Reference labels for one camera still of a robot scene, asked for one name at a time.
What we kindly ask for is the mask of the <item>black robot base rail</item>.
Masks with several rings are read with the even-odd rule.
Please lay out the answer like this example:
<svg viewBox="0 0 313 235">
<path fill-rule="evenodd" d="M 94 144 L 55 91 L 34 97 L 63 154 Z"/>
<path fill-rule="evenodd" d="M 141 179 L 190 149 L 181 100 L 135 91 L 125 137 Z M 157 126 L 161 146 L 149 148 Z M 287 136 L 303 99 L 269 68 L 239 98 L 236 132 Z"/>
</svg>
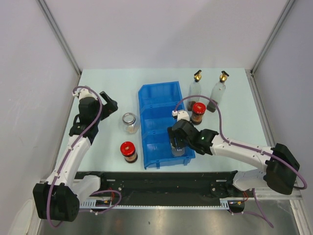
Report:
<svg viewBox="0 0 313 235">
<path fill-rule="evenodd" d="M 223 198 L 251 199 L 252 192 L 235 188 L 235 172 L 78 172 L 76 180 L 95 175 L 100 190 L 115 190 L 113 202 L 122 205 L 204 206 Z"/>
</svg>

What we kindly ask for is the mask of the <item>clear glass jar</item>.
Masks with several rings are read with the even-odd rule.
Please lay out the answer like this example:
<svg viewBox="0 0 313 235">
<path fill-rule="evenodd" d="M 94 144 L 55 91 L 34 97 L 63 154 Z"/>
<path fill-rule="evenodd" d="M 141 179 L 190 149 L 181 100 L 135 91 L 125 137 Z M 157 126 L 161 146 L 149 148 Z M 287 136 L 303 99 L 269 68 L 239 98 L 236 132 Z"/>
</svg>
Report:
<svg viewBox="0 0 313 235">
<path fill-rule="evenodd" d="M 124 130 L 129 134 L 134 134 L 138 130 L 137 118 L 133 113 L 125 113 L 122 116 Z"/>
<path fill-rule="evenodd" d="M 186 152 L 186 147 L 185 146 L 180 146 L 180 145 L 177 145 L 177 146 L 171 146 L 171 150 L 172 150 L 172 155 L 174 157 L 181 157 L 185 154 Z"/>
</svg>

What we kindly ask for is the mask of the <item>red-lid sauce jar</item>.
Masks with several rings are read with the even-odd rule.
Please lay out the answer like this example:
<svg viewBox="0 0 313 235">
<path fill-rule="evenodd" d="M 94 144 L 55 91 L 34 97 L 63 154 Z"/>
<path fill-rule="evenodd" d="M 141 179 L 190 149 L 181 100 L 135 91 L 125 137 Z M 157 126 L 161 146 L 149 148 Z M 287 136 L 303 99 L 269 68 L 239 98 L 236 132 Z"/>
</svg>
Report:
<svg viewBox="0 0 313 235">
<path fill-rule="evenodd" d="M 193 124 L 199 125 L 202 122 L 203 115 L 206 111 L 206 106 L 201 102 L 194 103 L 190 120 Z"/>
<path fill-rule="evenodd" d="M 134 163 L 138 158 L 135 145 L 130 141 L 121 144 L 120 152 L 128 163 Z"/>
</svg>

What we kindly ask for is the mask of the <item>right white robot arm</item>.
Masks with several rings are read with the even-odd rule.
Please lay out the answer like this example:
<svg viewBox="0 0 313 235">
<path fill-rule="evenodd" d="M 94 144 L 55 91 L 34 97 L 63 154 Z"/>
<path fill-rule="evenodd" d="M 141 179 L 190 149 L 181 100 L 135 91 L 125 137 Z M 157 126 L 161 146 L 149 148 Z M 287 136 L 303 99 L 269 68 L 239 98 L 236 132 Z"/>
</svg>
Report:
<svg viewBox="0 0 313 235">
<path fill-rule="evenodd" d="M 299 163 L 283 144 L 275 147 L 256 147 L 234 142 L 222 137 L 217 131 L 197 130 L 194 125 L 181 119 L 167 129 L 173 149 L 189 147 L 201 155 L 229 157 L 255 167 L 254 170 L 237 171 L 225 184 L 230 196 L 253 188 L 270 188 L 290 195 L 299 171 Z"/>
</svg>

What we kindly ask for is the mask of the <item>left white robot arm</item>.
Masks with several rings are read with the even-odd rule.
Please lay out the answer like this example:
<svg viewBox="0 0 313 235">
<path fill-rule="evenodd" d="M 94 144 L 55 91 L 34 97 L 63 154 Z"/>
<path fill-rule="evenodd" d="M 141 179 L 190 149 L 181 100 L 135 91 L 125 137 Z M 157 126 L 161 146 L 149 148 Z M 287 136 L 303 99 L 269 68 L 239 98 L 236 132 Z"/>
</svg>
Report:
<svg viewBox="0 0 313 235">
<path fill-rule="evenodd" d="M 38 217 L 49 222 L 74 221 L 82 202 L 93 193 L 101 196 L 108 190 L 108 183 L 98 176 L 85 176 L 78 183 L 74 183 L 74 179 L 98 134 L 99 122 L 117 111 L 117 102 L 104 91 L 97 94 L 84 86 L 73 95 L 79 100 L 79 113 L 70 128 L 66 150 L 45 182 L 33 188 Z"/>
</svg>

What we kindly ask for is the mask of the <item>oil dispenser bottle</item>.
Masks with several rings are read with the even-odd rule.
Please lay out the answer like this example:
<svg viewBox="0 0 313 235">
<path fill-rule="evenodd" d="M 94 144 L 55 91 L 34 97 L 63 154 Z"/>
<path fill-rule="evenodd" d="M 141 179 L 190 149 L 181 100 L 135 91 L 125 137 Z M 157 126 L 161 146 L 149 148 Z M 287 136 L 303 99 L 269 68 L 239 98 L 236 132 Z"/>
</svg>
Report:
<svg viewBox="0 0 313 235">
<path fill-rule="evenodd" d="M 195 74 L 194 74 L 194 82 L 190 84 L 189 86 L 189 96 L 193 96 L 193 95 L 200 95 L 201 94 L 201 84 L 200 84 L 200 80 L 201 80 L 201 72 L 202 70 L 198 70 Z M 188 111 L 192 111 L 193 105 L 199 101 L 199 97 L 191 97 L 187 99 L 187 110 Z"/>
<path fill-rule="evenodd" d="M 216 85 L 213 87 L 211 96 L 210 96 L 210 101 L 206 107 L 206 109 L 212 113 L 216 111 L 216 106 L 215 104 L 219 104 L 221 102 L 221 99 L 223 97 L 223 94 L 226 90 L 226 85 L 225 82 L 229 77 L 229 74 L 226 71 L 221 71 L 221 75 L 219 77 L 219 81 L 216 83 Z"/>
</svg>

